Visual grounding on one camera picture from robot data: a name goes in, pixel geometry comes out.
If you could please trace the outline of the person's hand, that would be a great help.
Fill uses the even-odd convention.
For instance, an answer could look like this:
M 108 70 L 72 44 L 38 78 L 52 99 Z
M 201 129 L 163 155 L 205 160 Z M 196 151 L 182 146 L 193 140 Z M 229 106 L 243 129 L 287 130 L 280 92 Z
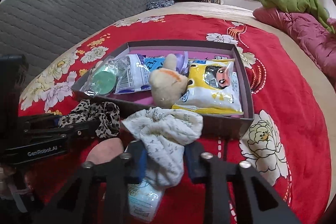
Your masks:
M 23 172 L 23 191 L 32 190 L 44 202 L 50 200 L 75 170 L 85 161 L 101 164 L 111 161 L 123 152 L 123 144 L 119 138 L 94 142 L 82 151 L 71 151 L 64 155 L 49 157 L 23 168 L 11 168 L 1 165 L 1 199 L 13 200 L 14 193 L 19 192 L 14 175 Z

